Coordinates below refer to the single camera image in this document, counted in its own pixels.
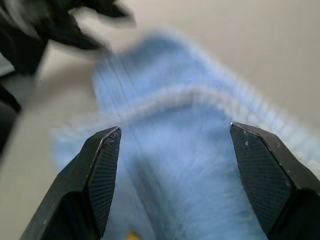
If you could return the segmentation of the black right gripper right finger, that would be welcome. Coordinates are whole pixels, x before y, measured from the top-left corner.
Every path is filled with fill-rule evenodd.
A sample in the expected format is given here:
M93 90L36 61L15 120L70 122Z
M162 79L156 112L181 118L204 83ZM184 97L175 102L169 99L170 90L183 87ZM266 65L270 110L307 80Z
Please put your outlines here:
M273 133L230 126L241 183L268 240L320 240L320 180Z

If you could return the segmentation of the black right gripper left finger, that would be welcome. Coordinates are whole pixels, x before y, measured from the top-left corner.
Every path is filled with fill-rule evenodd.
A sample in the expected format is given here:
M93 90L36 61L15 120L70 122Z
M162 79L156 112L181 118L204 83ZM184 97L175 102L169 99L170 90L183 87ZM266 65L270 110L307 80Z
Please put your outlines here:
M116 184L122 131L89 137L56 176L20 240L101 240Z

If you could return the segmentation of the light blue fluffy towel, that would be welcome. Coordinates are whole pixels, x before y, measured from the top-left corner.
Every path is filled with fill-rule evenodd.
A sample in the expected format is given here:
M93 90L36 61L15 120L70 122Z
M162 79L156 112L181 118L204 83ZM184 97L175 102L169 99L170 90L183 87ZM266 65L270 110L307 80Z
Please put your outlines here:
M232 122L276 134L320 177L320 128L307 129L174 35L156 32L93 70L98 111L55 132L65 167L85 140L122 130L103 240L267 240L240 180Z

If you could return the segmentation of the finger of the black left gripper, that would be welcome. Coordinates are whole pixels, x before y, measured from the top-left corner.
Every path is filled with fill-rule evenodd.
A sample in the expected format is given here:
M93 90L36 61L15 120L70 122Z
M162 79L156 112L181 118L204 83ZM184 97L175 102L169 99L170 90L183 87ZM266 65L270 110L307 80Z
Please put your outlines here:
M48 26L48 37L58 43L81 50L108 50L103 43L84 34L78 26L53 23Z
M96 13L116 21L134 23L132 13L118 0L70 0L70 9L88 8Z

